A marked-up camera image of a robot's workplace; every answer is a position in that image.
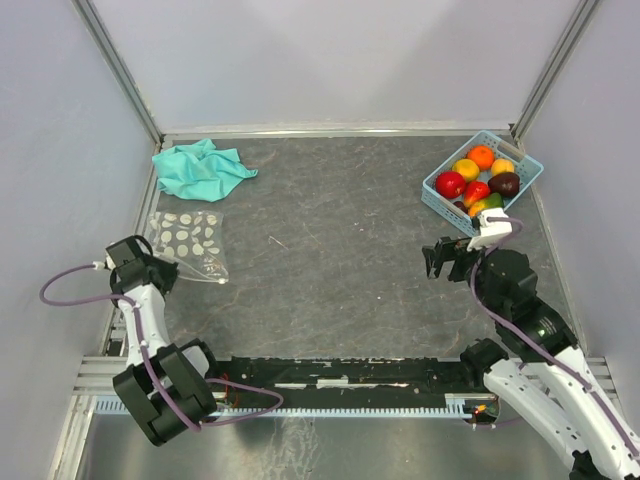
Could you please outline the yellow orange fruit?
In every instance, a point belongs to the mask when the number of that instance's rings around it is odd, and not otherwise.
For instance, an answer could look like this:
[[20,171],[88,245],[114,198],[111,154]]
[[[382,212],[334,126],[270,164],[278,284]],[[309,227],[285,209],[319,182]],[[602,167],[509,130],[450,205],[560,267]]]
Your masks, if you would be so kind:
[[462,158],[456,161],[451,167],[451,170],[460,174],[466,183],[475,181],[481,173],[478,165],[468,158]]

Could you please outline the red strawberry pear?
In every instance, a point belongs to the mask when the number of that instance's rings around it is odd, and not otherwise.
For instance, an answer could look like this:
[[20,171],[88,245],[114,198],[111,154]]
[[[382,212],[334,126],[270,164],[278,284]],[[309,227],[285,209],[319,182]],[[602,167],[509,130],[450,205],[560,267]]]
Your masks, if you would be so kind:
[[489,186],[481,181],[472,181],[467,184],[463,195],[463,203],[469,209],[471,205],[491,194]]

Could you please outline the teal crumpled cloth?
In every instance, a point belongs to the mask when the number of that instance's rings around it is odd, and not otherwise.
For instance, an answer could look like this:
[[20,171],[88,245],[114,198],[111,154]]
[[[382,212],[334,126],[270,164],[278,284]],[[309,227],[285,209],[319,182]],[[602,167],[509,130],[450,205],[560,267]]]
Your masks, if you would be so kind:
[[158,190],[183,200],[217,202],[258,175],[244,166],[236,148],[218,149],[211,139],[171,147],[152,163]]

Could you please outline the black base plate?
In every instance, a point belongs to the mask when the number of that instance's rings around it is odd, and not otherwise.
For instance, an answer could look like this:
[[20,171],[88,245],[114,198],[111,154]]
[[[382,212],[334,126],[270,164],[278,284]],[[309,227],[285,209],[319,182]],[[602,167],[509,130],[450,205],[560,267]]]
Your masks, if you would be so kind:
[[445,398],[495,398],[462,362],[429,357],[233,357],[218,362],[218,373],[225,380],[280,394],[284,408],[444,407]]

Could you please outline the dark purple avocado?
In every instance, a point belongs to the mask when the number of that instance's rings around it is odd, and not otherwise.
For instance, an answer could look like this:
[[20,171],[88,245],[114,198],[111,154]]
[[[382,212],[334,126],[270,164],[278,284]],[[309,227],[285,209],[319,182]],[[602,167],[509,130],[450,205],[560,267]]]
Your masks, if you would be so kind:
[[511,199],[520,192],[520,177],[514,172],[502,172],[494,175],[488,181],[488,186],[492,193]]

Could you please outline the orange tangerine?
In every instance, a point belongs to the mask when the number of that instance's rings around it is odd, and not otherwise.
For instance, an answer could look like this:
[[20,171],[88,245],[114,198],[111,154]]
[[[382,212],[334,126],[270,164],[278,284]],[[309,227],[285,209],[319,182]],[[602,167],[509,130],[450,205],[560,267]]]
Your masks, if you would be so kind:
[[473,161],[480,171],[487,171],[495,161],[495,154],[486,145],[476,145],[467,152],[466,158]]

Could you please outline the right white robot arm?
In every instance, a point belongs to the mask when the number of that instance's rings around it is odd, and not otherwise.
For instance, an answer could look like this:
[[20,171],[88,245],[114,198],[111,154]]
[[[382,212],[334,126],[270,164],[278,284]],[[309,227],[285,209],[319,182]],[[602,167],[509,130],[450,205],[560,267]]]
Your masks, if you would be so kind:
[[572,479],[636,479],[639,436],[598,383],[564,318],[537,294],[538,276],[514,250],[471,249],[471,239],[425,246],[426,273],[465,282],[494,321],[501,341],[485,339],[460,356],[460,382],[505,401],[563,461]]

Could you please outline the clear dotted zip bag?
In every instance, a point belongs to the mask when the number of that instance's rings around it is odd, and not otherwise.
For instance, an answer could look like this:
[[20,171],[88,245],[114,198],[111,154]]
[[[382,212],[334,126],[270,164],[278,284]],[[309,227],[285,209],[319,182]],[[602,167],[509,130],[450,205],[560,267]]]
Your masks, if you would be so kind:
[[224,285],[229,272],[222,242],[224,215],[210,210],[174,213],[156,211],[148,217],[153,253],[178,264],[181,279]]

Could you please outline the green orange mango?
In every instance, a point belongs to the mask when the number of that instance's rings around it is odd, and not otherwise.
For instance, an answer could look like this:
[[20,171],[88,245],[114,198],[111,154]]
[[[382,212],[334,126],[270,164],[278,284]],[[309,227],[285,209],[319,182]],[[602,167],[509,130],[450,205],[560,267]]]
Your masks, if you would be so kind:
[[491,193],[487,197],[478,200],[468,209],[468,216],[470,218],[476,217],[480,212],[487,209],[503,208],[503,198],[499,193]]

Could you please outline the small dark plum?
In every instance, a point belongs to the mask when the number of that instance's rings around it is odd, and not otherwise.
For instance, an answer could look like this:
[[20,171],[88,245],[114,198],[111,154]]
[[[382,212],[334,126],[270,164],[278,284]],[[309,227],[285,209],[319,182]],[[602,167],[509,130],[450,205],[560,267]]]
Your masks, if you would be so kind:
[[464,214],[468,213],[468,208],[464,205],[462,201],[455,201],[454,206]]

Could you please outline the light blue plastic basket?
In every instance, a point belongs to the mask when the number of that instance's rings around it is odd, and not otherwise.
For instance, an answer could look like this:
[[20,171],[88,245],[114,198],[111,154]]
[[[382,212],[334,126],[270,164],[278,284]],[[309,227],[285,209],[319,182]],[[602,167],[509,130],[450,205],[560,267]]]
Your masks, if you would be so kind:
[[481,130],[422,182],[421,201],[467,236],[484,207],[512,206],[543,172],[531,156]]

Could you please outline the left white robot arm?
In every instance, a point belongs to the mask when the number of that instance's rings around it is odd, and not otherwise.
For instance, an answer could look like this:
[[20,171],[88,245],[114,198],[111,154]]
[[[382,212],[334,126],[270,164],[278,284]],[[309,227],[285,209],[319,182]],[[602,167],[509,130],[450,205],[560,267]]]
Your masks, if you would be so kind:
[[140,235],[109,245],[106,260],[112,303],[126,329],[126,367],[113,378],[116,395],[155,446],[198,431],[217,409],[210,389],[220,381],[221,366],[203,341],[179,347],[169,340],[165,297],[178,265],[156,256]]

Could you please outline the red apple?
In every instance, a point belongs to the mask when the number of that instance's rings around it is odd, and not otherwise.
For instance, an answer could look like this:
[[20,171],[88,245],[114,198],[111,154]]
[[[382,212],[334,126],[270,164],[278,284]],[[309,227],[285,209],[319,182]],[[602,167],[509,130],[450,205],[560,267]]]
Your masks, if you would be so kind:
[[434,188],[436,192],[447,200],[461,196],[466,190],[467,182],[455,171],[445,171],[438,175]]

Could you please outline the aluminium frame rail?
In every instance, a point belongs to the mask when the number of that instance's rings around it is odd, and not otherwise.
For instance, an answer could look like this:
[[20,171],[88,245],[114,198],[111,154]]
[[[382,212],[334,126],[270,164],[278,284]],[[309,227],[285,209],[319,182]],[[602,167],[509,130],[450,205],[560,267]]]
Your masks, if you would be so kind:
[[80,364],[72,394],[76,396],[113,396],[113,378],[126,369],[125,357],[85,356]]

